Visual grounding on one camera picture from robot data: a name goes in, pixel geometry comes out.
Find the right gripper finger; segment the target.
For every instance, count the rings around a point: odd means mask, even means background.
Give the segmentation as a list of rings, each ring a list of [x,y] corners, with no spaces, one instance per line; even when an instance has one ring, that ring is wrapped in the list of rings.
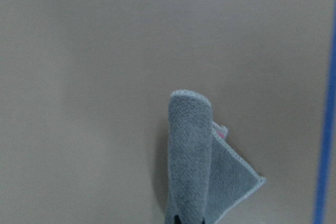
[[[178,215],[174,216],[174,224],[181,224],[181,220]]]

